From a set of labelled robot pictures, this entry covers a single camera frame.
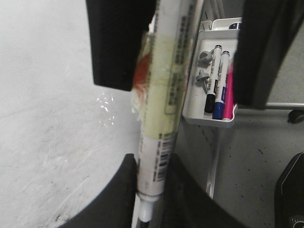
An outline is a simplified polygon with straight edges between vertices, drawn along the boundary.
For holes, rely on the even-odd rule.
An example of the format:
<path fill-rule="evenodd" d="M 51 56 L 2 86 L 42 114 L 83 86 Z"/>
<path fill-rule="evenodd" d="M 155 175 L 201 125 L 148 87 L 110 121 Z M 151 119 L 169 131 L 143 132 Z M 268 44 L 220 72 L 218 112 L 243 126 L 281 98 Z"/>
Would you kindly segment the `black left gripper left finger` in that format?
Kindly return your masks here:
<path fill-rule="evenodd" d="M 131 91 L 142 38 L 155 14 L 154 0 L 86 1 L 93 83 Z"/>

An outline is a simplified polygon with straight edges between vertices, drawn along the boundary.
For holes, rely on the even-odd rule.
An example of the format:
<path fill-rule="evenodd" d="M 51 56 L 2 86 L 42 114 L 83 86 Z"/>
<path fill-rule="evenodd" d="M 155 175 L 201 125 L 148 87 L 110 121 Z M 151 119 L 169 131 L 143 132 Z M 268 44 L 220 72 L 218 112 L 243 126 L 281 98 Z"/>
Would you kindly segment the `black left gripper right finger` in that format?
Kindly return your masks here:
<path fill-rule="evenodd" d="M 246 0 L 233 61 L 235 103 L 265 108 L 282 62 L 304 21 L 302 0 Z"/>

